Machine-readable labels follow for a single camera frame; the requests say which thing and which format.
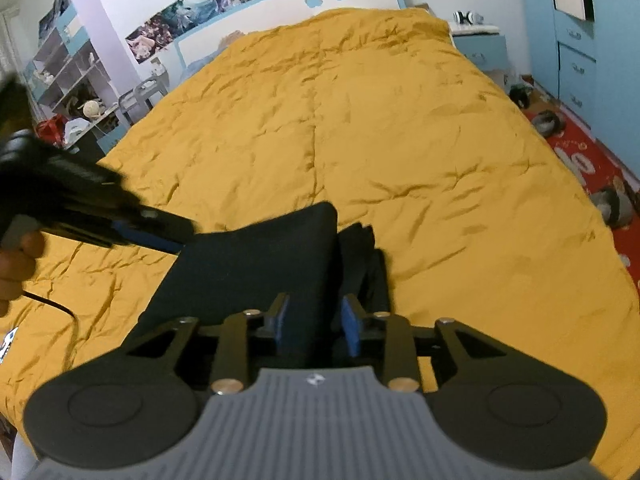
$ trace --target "ribbed rubber pad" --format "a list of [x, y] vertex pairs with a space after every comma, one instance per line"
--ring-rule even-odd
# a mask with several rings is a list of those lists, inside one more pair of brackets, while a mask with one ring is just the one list
[[267, 370], [215, 396], [180, 444], [119, 470], [45, 460], [30, 480], [606, 480], [588, 460], [542, 472], [493, 466], [450, 441], [419, 394], [371, 368]]

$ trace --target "finger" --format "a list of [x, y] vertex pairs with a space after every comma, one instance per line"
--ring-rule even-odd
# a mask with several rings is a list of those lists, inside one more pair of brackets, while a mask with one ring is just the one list
[[39, 258], [44, 254], [44, 236], [40, 231], [27, 233], [20, 240], [20, 246], [27, 256]]
[[22, 295], [22, 283], [0, 280], [0, 301], [13, 301]]
[[36, 271], [36, 260], [22, 251], [3, 251], [0, 253], [0, 280], [23, 282]]

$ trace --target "white headboard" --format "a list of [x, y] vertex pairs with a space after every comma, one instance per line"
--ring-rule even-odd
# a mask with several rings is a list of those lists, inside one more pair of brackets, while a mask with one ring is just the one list
[[220, 40], [235, 30], [248, 33], [293, 25], [340, 7], [403, 9], [404, 0], [252, 0], [194, 28], [175, 42], [183, 68], [212, 54]]

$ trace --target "yellow duvet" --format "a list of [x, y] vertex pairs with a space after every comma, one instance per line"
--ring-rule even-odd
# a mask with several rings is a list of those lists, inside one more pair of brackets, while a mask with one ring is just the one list
[[[445, 22], [342, 9], [245, 36], [105, 162], [205, 232], [331, 201], [341, 225], [373, 225], [400, 314], [457, 318], [585, 380], [609, 415], [594, 462], [616, 479], [640, 466], [634, 284], [580, 185]], [[34, 389], [119, 345], [173, 260], [50, 238], [26, 288], [80, 323], [13, 304], [0, 411], [22, 430]]]

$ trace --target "chair backrest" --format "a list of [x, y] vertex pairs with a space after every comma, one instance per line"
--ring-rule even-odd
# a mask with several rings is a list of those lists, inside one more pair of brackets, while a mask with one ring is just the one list
[[135, 107], [138, 104], [134, 91], [135, 91], [135, 88], [132, 88], [131, 90], [124, 92], [124, 94], [122, 94], [118, 98], [118, 106], [120, 107], [121, 110], [126, 112], [128, 110], [131, 110], [133, 107]]

